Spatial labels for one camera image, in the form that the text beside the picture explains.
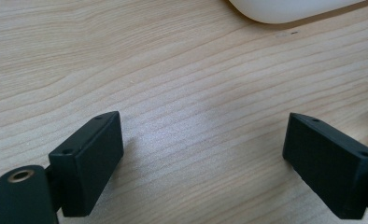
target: black mount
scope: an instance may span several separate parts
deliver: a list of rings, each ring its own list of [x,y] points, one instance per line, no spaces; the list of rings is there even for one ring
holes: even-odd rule
[[[283,157],[342,219],[368,207],[368,147],[312,117],[290,114]]]
[[[88,121],[49,154],[50,166],[29,165],[0,177],[0,223],[55,224],[85,217],[123,156],[120,113]]]

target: white plastic device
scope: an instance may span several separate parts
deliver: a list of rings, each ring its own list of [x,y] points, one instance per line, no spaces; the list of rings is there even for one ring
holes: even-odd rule
[[[365,0],[230,0],[245,16],[265,23],[285,23],[347,7]]]

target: screw hole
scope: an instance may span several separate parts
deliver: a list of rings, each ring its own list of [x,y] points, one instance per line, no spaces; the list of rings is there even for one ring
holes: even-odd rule
[[[33,170],[22,170],[10,175],[8,178],[8,182],[10,183],[19,183],[23,180],[30,178],[35,172]]]
[[[368,157],[368,152],[360,152],[363,157]]]
[[[72,149],[72,148],[67,148],[67,149],[64,149],[64,150],[62,151],[62,153],[63,153],[64,155],[71,155],[71,154],[73,154],[73,151],[74,151],[74,149]]]

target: light wood surface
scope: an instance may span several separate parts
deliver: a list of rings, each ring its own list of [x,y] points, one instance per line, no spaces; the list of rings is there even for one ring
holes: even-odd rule
[[[124,158],[61,223],[368,223],[281,157],[291,111],[368,146],[368,1],[286,25],[222,0],[0,1],[0,175],[112,110]]]

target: wood grain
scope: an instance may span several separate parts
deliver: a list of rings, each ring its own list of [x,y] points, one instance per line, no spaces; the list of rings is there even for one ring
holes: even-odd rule
[[[289,113],[368,146],[368,5],[289,25],[226,1],[0,1],[0,175],[121,112],[125,156],[62,223],[342,221],[281,157]]]

